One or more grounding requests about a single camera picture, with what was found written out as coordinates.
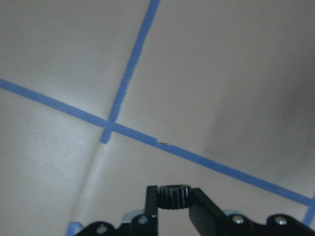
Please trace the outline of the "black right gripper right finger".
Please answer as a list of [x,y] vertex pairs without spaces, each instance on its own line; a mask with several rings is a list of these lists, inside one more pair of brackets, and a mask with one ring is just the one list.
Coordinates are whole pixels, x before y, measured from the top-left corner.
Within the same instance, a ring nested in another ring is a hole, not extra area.
[[201,236],[226,236],[226,214],[200,189],[193,188],[189,218]]

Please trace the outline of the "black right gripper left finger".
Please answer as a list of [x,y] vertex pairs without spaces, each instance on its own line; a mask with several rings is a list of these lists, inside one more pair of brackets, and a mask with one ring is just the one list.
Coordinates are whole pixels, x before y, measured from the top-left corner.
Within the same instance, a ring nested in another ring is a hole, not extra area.
[[158,191],[157,186],[148,186],[146,189],[146,199],[144,215],[148,218],[145,223],[145,236],[158,235]]

